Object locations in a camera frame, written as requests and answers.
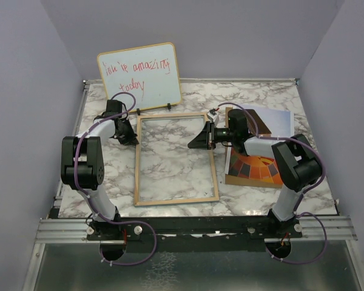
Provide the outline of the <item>wooden picture frame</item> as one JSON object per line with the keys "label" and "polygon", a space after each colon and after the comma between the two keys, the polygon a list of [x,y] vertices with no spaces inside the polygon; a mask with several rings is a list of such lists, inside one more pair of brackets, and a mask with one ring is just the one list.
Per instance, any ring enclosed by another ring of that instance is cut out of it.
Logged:
{"label": "wooden picture frame", "polygon": [[135,206],[219,200],[213,152],[187,147],[206,121],[203,112],[141,115],[137,118]]}

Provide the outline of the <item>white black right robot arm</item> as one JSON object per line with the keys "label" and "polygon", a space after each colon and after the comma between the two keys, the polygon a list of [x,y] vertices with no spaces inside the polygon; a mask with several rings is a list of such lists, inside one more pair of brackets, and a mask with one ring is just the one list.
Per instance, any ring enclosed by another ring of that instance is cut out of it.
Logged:
{"label": "white black right robot arm", "polygon": [[217,111],[208,111],[209,120],[187,146],[190,149],[212,150],[221,143],[229,145],[240,156],[274,159],[283,186],[277,202],[269,211],[273,218],[267,221],[266,229],[271,236],[282,236],[288,231],[287,221],[295,218],[295,211],[304,195],[325,178],[321,157],[302,134],[289,138],[261,135],[257,121],[247,109],[231,109],[227,113],[228,126],[217,127]]}

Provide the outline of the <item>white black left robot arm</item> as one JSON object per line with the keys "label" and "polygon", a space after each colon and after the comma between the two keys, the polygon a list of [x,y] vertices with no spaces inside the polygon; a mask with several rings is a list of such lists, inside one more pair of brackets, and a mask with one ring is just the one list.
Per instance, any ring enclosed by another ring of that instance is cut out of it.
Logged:
{"label": "white black left robot arm", "polygon": [[92,211],[93,220],[102,222],[103,235],[115,239],[122,231],[121,218],[103,186],[103,144],[109,139],[116,139],[123,146],[139,144],[128,119],[128,108],[114,99],[107,101],[105,111],[93,120],[87,130],[63,138],[61,181],[84,198]]}

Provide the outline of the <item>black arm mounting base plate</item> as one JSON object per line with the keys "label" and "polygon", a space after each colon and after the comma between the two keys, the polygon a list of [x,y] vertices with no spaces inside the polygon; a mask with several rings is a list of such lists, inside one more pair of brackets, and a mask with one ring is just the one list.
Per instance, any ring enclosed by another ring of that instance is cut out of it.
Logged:
{"label": "black arm mounting base plate", "polygon": [[268,216],[186,216],[121,218],[114,225],[91,222],[87,240],[128,247],[132,252],[262,252],[265,242],[301,238],[298,219],[277,222]]}

